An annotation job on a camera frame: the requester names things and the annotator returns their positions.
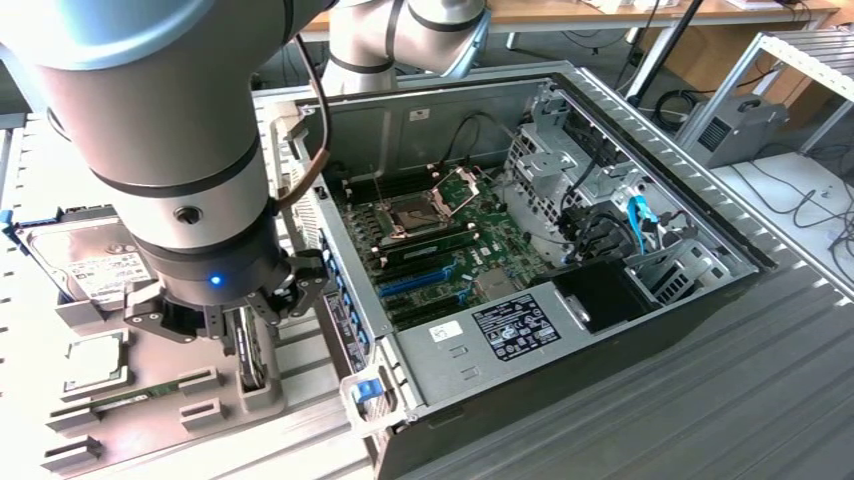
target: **blue pcie slot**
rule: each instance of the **blue pcie slot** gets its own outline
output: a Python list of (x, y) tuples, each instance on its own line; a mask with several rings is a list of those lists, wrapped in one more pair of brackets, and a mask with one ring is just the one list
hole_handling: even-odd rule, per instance
[(392, 283), (378, 289), (378, 296), (389, 297), (398, 293), (408, 292), (414, 290), (416, 288), (425, 287), (426, 285), (432, 285), (433, 283), (444, 282), (448, 278), (450, 278), (450, 273), (453, 273), (453, 268), (456, 267), (456, 262), (446, 267), (442, 267), (441, 270), (436, 270), (432, 273), (426, 273), (424, 275), (418, 275), (409, 280), (404, 280), (397, 283)]

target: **motherboard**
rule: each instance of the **motherboard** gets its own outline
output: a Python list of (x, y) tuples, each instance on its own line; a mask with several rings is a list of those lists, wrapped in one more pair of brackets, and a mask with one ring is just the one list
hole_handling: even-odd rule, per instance
[[(388, 317), (398, 330), (527, 288), (549, 270), (477, 167), (432, 171), (433, 186), (336, 199)], [(384, 197), (384, 190), (392, 195)]]

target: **robotic arm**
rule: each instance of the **robotic arm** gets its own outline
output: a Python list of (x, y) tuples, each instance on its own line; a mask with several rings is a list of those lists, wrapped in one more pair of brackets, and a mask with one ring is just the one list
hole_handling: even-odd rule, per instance
[[(177, 342), (225, 337), (216, 319), (246, 305), (277, 324), (322, 284), (318, 252), (288, 256), (273, 219), (328, 151), (290, 195), (269, 198), (248, 78), (334, 3), (0, 0), (0, 41), (33, 66), (157, 272), (125, 316), (164, 311), (173, 320), (149, 328)], [(461, 76), (488, 24), (482, 0), (356, 0), (330, 16), (333, 93), (392, 88), (393, 59)]]

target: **hard drive label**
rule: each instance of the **hard drive label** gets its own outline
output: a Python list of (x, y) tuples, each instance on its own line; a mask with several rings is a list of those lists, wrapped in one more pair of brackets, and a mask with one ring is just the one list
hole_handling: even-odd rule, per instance
[(88, 258), (68, 264), (68, 274), (94, 303), (121, 300), (124, 285), (150, 279), (138, 253)]
[(480, 310), (472, 317), (495, 356), (504, 362), (560, 339), (529, 294)]

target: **hard drive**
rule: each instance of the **hard drive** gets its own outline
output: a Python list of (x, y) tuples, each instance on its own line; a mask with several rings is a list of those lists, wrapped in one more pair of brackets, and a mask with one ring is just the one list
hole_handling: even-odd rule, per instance
[(124, 285), (154, 278), (112, 207), (69, 209), (19, 223), (14, 234), (69, 301), (122, 306)]

